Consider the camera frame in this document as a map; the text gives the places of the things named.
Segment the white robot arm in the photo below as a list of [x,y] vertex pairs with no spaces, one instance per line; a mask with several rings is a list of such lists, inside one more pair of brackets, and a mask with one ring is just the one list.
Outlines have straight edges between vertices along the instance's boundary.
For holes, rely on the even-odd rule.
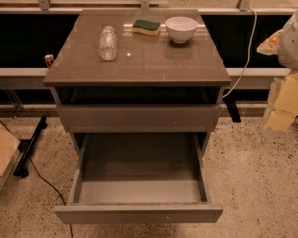
[[279,63],[290,69],[283,79],[275,78],[270,86],[264,114],[264,130],[269,134],[285,132],[298,117],[298,10],[258,47],[263,55],[277,55]]

